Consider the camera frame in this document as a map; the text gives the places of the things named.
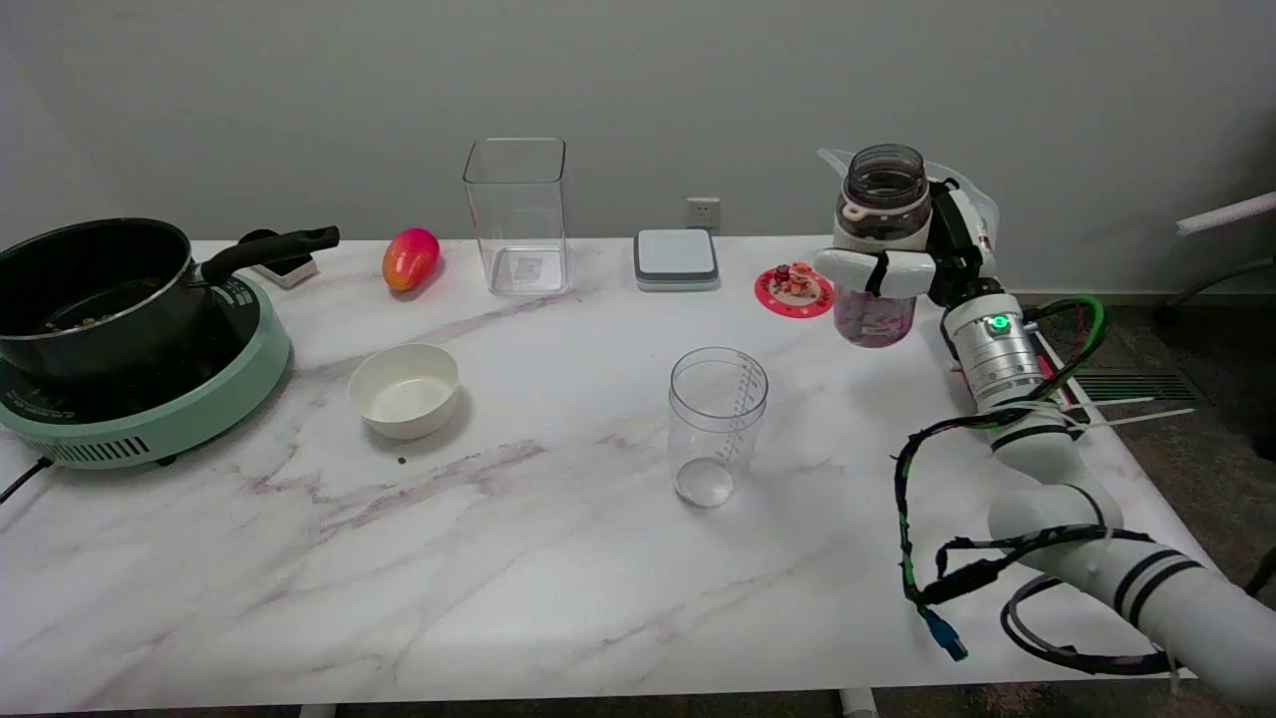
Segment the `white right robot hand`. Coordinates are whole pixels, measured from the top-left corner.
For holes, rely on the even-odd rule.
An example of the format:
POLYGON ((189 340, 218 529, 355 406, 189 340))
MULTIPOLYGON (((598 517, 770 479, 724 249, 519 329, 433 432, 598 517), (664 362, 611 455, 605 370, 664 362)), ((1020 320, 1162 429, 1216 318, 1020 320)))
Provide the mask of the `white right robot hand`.
POLYGON ((956 179, 930 182, 931 218, 921 249, 865 250, 842 245, 818 251, 812 267, 837 289, 866 292, 874 298, 920 298, 943 309, 1004 292, 995 277, 991 240, 976 203, 956 179))

